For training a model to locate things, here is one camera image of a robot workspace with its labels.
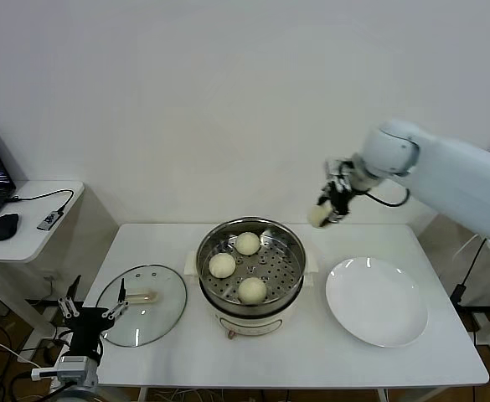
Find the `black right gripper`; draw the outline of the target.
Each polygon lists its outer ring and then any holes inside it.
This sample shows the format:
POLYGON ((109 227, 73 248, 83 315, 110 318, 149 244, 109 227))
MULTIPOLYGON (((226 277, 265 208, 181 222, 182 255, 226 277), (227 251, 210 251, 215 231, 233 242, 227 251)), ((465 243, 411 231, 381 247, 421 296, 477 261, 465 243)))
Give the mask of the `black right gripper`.
POLYGON ((329 158, 324 163, 326 184, 322 187, 317 200, 319 206, 332 207, 328 221, 337 224, 349 214, 350 197, 354 196, 350 179, 354 165, 349 159, 329 158))

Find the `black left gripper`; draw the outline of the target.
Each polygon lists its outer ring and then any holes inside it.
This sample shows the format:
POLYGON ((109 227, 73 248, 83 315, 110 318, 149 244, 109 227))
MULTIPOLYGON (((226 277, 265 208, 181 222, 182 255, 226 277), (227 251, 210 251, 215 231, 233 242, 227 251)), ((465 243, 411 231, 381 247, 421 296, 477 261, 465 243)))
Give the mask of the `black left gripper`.
POLYGON ((111 328, 111 321, 117 319, 127 308, 125 280, 121 279, 117 304, 110 308, 81 307, 75 305, 75 295, 80 283, 78 275, 68 287, 65 296, 58 299, 59 309, 65 326, 72 332, 67 356, 101 356, 101 333, 111 328))

